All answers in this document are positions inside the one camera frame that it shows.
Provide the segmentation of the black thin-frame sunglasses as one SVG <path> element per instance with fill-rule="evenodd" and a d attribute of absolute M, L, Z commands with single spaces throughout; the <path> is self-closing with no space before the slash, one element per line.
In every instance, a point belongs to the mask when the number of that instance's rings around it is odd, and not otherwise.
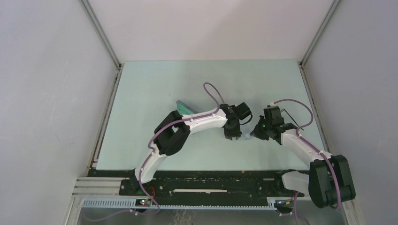
<path fill-rule="evenodd" d="M 281 112 L 281 113 L 285 112 L 285 113 L 290 117 L 290 119 L 293 121 L 293 124 L 292 124 L 292 123 L 286 124 L 286 128 L 290 128 L 290 129 L 297 129 L 297 128 L 299 128 L 299 124 L 298 124 L 298 123 L 296 122 L 296 120 L 288 113 L 288 111 L 287 111 L 286 109 L 281 109 L 280 112 Z"/>

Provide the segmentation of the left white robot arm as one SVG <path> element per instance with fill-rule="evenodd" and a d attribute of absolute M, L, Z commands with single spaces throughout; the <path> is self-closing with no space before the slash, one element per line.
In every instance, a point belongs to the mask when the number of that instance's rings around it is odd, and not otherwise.
<path fill-rule="evenodd" d="M 155 172 L 164 160 L 178 153 L 192 134 L 211 128 L 222 128 L 228 140 L 239 139 L 244 120 L 253 114 L 246 103 L 218 104 L 216 108 L 196 114 L 170 112 L 154 131 L 148 143 L 149 153 L 140 166 L 129 173 L 130 189 L 137 195 L 148 191 Z"/>

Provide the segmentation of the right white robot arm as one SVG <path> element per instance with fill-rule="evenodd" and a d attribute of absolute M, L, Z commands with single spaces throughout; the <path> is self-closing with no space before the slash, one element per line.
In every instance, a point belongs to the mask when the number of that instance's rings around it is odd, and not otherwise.
<path fill-rule="evenodd" d="M 262 115 L 251 132 L 260 140 L 273 140 L 286 147 L 309 169 L 307 174 L 296 170 L 280 172 L 273 183 L 273 190 L 279 196 L 291 190 L 311 198 L 318 208 L 337 207 L 356 197 L 349 162 L 343 155 L 332 155 L 320 150 L 305 139 L 299 128 L 285 123 L 278 106 L 264 108 Z"/>

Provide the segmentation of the grey-blue glasses case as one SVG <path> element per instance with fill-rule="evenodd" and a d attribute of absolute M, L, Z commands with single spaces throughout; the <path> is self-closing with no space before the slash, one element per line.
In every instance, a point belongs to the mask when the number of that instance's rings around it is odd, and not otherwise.
<path fill-rule="evenodd" d="M 188 106 L 186 103 L 184 103 L 181 100 L 178 100 L 176 102 L 177 105 L 177 111 L 180 114 L 186 114 L 186 115 L 191 115 L 191 114 L 197 114 L 198 112 L 194 110 L 192 107 Z"/>

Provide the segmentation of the light blue cleaning cloth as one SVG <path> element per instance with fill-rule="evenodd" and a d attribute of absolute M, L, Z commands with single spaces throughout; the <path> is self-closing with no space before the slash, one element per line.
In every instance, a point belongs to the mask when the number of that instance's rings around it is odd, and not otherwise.
<path fill-rule="evenodd" d="M 238 141 L 249 141 L 252 140 L 253 137 L 251 136 L 250 132 L 248 133 L 243 133 L 240 138 L 238 139 Z"/>

